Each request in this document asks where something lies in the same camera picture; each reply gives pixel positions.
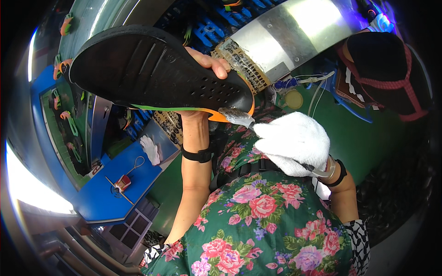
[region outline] wrist strap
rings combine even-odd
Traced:
[[[184,158],[193,161],[198,161],[200,163],[206,163],[212,159],[212,147],[210,145],[207,149],[200,150],[198,151],[198,153],[188,152],[184,149],[183,145],[181,145],[181,153],[184,156]]]
[[[325,183],[323,183],[323,184],[326,185],[327,187],[335,187],[335,186],[341,184],[341,181],[342,181],[342,180],[344,179],[344,177],[347,175],[347,170],[345,169],[344,164],[342,164],[341,160],[336,159],[335,161],[336,161],[336,162],[339,164],[339,166],[341,167],[341,174],[339,175],[339,178],[338,178],[338,180],[336,180],[336,182],[331,183],[331,184],[325,184]]]

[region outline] floor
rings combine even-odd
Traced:
[[[306,90],[296,87],[303,96],[303,105],[297,111],[307,113],[316,87]],[[371,110],[373,123],[369,124],[349,113],[342,106],[336,105],[332,95],[325,91],[315,112],[316,119],[330,137],[330,154],[340,159],[351,172],[356,185],[361,183],[369,171],[386,156],[400,147],[406,140],[406,125],[397,114],[385,110]],[[182,194],[181,156],[158,177],[149,193],[160,204],[160,212],[151,226],[162,235],[168,235],[178,209]]]

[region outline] floral shirt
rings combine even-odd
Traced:
[[[255,119],[270,122],[281,115],[271,107]],[[267,158],[253,147],[254,133],[231,124],[226,129],[231,132],[218,159],[218,171],[231,172]],[[351,242],[345,226],[315,194],[311,178],[266,171],[237,178],[211,193],[193,226],[160,250],[142,272],[154,276],[356,275]]]

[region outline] black insole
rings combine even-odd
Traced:
[[[146,26],[121,26],[89,39],[69,77],[81,89],[113,103],[155,109],[237,107],[248,112],[253,95],[235,71],[227,79],[200,66],[170,34]]]

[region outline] wooden stick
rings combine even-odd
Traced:
[[[109,183],[110,183],[114,188],[117,188],[117,187],[115,187],[115,185],[112,183],[112,181],[110,181],[110,180],[107,178],[106,175],[105,175],[104,177],[106,177],[107,181],[109,181]],[[127,198],[123,193],[120,193],[120,194],[121,194],[122,196],[124,196],[124,198],[126,198],[127,201],[130,202],[130,204],[134,205],[134,204],[132,203],[132,201],[130,201],[129,198]]]

